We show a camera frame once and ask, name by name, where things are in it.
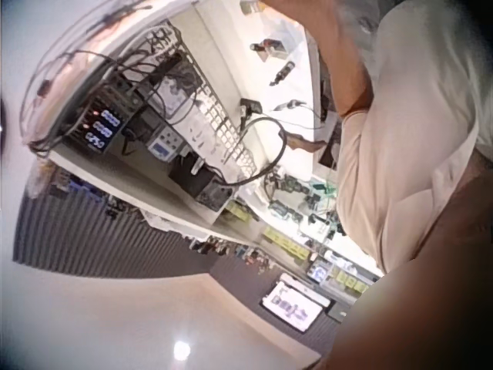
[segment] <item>digital display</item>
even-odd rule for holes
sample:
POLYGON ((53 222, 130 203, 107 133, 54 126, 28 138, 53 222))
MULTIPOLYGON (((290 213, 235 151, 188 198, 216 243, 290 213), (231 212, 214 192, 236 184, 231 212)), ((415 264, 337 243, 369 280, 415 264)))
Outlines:
POLYGON ((262 305, 281 320, 305 332, 322 312, 322 306, 305 297, 282 281, 277 283, 262 305))
POLYGON ((317 283, 324 282, 329 277, 330 265, 316 260, 308 270, 307 275, 309 278, 312 278, 317 283))
POLYGON ((119 132, 121 123, 108 109, 93 110, 88 113, 88 119, 82 125, 82 138, 90 147, 102 153, 119 132))

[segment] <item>display shelf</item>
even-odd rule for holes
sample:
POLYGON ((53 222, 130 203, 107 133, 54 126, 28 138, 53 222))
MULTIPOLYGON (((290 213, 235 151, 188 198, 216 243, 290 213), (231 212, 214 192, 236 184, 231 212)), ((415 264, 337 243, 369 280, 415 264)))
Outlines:
POLYGON ((90 157, 60 144, 52 151, 50 159, 82 180, 134 207, 202 233, 235 243, 249 243, 232 229, 221 225, 214 227, 217 214, 204 210, 205 207, 197 204, 192 198, 180 199, 162 183, 154 182, 110 153, 90 157))

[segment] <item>shirt sleeve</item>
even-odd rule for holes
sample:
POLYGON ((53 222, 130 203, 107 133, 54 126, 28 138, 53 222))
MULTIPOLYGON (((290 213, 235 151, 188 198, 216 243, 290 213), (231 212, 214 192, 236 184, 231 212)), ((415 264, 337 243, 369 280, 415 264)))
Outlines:
POLYGON ((350 114, 343 121, 339 163, 337 164, 337 213, 348 235, 351 235, 350 214, 354 206, 360 167, 361 132, 366 111, 350 114))

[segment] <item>sign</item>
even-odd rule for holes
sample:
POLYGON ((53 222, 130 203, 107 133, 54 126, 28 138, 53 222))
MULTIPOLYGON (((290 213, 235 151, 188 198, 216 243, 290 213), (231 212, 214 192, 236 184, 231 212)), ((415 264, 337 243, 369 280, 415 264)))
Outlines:
POLYGON ((298 243, 295 243, 289 237, 285 237, 272 227, 267 227, 267 229, 263 232, 263 235, 272 240, 275 244, 279 245, 285 251, 288 251, 294 256, 300 258, 302 261, 305 261, 310 256, 310 251, 308 249, 301 247, 298 243))
POLYGON ((323 309, 282 281, 277 283, 261 303, 267 310, 302 333, 308 330, 323 309))

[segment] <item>wall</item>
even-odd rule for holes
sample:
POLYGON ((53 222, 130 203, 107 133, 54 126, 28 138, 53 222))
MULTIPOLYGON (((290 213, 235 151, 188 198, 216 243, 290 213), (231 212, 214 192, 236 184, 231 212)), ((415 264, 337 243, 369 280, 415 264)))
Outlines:
POLYGON ((270 292, 282 273, 281 269, 274 268, 259 275, 256 268, 234 256, 220 258, 210 271, 228 292, 263 320, 319 354, 328 354, 339 328, 336 321, 322 313, 308 331, 301 334, 260 306, 260 300, 270 292))
POLYGON ((191 251, 190 241, 150 227, 138 210, 105 215, 105 203, 84 190, 64 199, 25 197, 13 260, 48 271, 99 278, 171 278, 209 272, 216 254, 191 251))

